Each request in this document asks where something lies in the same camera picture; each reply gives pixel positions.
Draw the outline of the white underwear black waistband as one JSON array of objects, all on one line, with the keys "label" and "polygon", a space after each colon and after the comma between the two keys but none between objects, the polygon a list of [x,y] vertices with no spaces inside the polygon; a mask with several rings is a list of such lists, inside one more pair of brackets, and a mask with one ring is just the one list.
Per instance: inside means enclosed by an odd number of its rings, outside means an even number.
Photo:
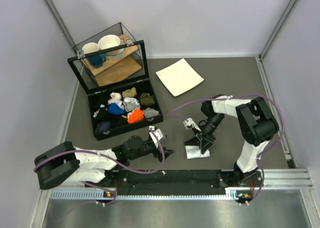
[{"label": "white underwear black waistband", "polygon": [[196,158],[208,158],[210,157],[210,151],[207,150],[205,153],[201,153],[200,147],[197,146],[184,146],[187,159]]}]

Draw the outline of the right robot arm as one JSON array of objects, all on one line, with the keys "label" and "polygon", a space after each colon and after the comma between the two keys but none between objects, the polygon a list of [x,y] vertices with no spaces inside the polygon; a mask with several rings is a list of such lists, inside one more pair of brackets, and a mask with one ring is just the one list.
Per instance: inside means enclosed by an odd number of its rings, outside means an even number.
[{"label": "right robot arm", "polygon": [[254,99],[233,99],[230,96],[216,95],[203,101],[201,111],[205,120],[195,123],[188,118],[183,122],[191,129],[194,138],[184,143],[187,159],[209,157],[209,148],[214,144],[214,132],[225,116],[237,118],[244,144],[241,154],[234,164],[230,175],[221,172],[218,175],[222,187],[244,186],[252,180],[258,170],[259,155],[278,132],[279,125],[267,102],[262,97]]}]

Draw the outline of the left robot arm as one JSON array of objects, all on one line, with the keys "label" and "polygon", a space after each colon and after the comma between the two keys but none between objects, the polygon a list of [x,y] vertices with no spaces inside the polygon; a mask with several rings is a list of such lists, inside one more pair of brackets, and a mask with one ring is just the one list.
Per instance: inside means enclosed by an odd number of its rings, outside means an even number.
[{"label": "left robot arm", "polygon": [[144,141],[135,135],[107,150],[81,149],[66,141],[37,156],[34,172],[41,190],[82,181],[108,186],[113,182],[113,171],[128,170],[132,160],[152,154],[163,162],[172,155],[174,150],[161,145],[163,138],[164,135],[151,132]]}]

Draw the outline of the orange rolled cloth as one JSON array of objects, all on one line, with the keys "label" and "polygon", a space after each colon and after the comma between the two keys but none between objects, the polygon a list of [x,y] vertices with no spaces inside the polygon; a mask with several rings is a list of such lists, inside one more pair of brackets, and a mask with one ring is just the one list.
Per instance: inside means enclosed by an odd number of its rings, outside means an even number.
[{"label": "orange rolled cloth", "polygon": [[129,124],[133,124],[133,123],[142,121],[142,120],[144,120],[144,118],[145,118],[144,111],[139,108],[137,108],[127,114],[127,122]]}]

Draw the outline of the olive green rolled cloth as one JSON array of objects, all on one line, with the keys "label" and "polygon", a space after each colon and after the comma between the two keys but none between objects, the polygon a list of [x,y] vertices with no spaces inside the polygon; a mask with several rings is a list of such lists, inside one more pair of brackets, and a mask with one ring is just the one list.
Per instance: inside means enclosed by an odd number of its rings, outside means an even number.
[{"label": "olive green rolled cloth", "polygon": [[140,95],[139,101],[140,104],[144,107],[150,107],[156,103],[154,95],[151,95],[150,93],[142,93]]}]

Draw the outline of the grey white rolled cloth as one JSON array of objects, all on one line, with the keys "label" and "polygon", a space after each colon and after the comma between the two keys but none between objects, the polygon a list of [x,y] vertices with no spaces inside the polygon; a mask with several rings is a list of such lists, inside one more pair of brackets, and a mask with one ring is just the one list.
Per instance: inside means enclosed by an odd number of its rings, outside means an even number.
[{"label": "grey white rolled cloth", "polygon": [[123,100],[124,109],[126,112],[132,112],[135,109],[139,109],[141,107],[139,101],[136,98],[124,98]]}]

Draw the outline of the dark navy rolled cloth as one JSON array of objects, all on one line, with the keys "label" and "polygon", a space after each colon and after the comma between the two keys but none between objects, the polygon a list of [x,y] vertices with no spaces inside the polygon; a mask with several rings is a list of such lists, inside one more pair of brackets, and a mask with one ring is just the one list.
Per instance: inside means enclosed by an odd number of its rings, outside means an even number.
[{"label": "dark navy rolled cloth", "polygon": [[99,123],[95,128],[95,134],[108,134],[111,129],[111,123],[109,121],[104,121]]}]

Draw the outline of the white square plate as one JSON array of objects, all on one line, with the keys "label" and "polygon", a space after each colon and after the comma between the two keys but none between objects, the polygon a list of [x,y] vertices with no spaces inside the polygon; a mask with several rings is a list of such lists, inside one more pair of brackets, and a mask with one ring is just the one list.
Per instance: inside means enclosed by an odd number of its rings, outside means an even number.
[{"label": "white square plate", "polygon": [[157,71],[156,75],[174,97],[193,89],[204,81],[204,78],[185,59],[180,59]]}]

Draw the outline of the tan rolled cloth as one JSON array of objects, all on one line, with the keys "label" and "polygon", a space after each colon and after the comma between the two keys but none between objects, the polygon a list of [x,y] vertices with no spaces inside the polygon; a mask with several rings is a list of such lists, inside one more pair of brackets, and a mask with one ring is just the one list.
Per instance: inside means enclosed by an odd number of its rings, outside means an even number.
[{"label": "tan rolled cloth", "polygon": [[125,91],[122,92],[122,97],[123,98],[135,98],[137,95],[137,90],[135,87],[132,87],[131,89],[127,89]]}]

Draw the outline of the blue rolled cloth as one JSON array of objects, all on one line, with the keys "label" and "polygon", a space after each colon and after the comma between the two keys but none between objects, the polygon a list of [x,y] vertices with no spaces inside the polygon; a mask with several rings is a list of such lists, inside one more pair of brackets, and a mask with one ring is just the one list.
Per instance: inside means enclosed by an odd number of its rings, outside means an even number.
[{"label": "blue rolled cloth", "polygon": [[124,115],[125,114],[125,110],[122,109],[121,107],[119,107],[116,103],[111,103],[108,106],[107,111],[112,115]]}]

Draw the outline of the black compartment box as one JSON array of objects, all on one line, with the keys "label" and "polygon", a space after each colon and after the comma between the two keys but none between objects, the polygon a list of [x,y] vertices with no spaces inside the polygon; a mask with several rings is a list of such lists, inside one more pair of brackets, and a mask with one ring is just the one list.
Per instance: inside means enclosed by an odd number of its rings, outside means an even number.
[{"label": "black compartment box", "polygon": [[81,51],[67,60],[84,89],[93,136],[104,140],[163,121],[152,86],[145,43]]}]

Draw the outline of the white red rolled cloth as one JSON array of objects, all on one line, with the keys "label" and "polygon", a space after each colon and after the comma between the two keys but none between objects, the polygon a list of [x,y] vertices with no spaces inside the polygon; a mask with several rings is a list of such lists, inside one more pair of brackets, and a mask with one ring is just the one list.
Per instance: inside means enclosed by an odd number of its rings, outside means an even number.
[{"label": "white red rolled cloth", "polygon": [[112,92],[110,94],[110,99],[108,100],[108,104],[111,104],[111,103],[115,103],[117,101],[121,101],[122,100],[122,95],[121,93],[117,93],[117,92]]}]

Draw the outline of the black white rolled cloth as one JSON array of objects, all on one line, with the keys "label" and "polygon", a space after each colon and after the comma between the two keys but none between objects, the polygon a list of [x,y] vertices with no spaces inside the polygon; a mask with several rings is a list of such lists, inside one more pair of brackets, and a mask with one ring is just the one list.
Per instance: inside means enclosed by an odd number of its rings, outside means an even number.
[{"label": "black white rolled cloth", "polygon": [[99,113],[102,113],[104,111],[106,111],[106,106],[104,104],[101,104],[99,108],[96,111],[94,111],[93,118],[96,118],[99,115]]}]

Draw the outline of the wooden shelf board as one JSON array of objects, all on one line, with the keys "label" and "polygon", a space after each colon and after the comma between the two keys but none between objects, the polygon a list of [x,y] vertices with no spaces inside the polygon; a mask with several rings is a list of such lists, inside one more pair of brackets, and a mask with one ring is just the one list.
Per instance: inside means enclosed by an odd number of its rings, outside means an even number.
[{"label": "wooden shelf board", "polygon": [[87,60],[87,55],[80,59],[84,69],[82,75],[90,89],[103,87],[128,79],[143,68],[141,49],[139,45],[130,46],[132,41],[126,35],[119,36],[124,40],[124,51],[114,57],[106,56],[106,61],[99,68],[93,67]]}]

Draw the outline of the glass display case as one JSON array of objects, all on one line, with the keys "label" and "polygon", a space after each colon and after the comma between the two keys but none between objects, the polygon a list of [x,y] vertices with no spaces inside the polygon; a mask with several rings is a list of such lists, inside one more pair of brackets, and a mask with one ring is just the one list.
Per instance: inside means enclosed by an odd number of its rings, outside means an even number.
[{"label": "glass display case", "polygon": [[89,90],[146,74],[141,45],[122,23],[117,23],[73,46],[76,67]]}]

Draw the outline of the blue mug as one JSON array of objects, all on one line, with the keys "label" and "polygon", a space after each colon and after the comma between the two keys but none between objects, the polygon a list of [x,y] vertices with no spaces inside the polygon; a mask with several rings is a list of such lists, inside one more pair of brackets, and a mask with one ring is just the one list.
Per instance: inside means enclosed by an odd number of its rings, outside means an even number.
[{"label": "blue mug", "polygon": [[88,62],[95,68],[99,68],[107,60],[105,54],[99,54],[91,57],[87,57]]}]

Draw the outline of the large white bowl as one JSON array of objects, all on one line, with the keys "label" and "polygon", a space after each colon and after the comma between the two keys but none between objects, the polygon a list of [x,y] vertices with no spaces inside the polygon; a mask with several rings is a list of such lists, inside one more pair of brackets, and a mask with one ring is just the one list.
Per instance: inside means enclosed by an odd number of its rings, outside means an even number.
[{"label": "large white bowl", "polygon": [[[98,41],[98,45],[101,50],[114,48],[114,47],[121,46],[124,44],[125,44],[124,40],[116,35],[106,35],[106,36],[103,36],[102,38],[100,38],[100,40]],[[121,54],[123,51],[124,51],[124,48],[117,49],[114,51],[107,52],[106,55],[114,57],[116,55]]]}]

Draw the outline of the small white bowl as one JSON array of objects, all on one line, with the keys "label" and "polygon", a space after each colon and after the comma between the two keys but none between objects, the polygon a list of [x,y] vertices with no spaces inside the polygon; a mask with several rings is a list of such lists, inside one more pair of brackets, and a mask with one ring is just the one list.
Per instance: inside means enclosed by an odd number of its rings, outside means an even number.
[{"label": "small white bowl", "polygon": [[83,50],[83,53],[85,55],[87,55],[87,54],[90,54],[90,53],[93,53],[93,52],[98,52],[100,50],[100,47],[99,47],[99,45],[97,43],[90,42],[90,43],[85,44],[82,47],[82,50]]}]

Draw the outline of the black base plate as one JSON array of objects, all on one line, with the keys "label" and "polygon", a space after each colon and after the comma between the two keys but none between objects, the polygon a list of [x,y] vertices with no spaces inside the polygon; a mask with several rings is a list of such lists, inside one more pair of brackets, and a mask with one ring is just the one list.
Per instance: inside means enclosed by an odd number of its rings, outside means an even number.
[{"label": "black base plate", "polygon": [[261,183],[259,171],[240,180],[233,170],[160,170],[152,174],[119,170],[107,171],[98,184],[116,188],[119,195],[218,195],[227,187],[251,190]]}]

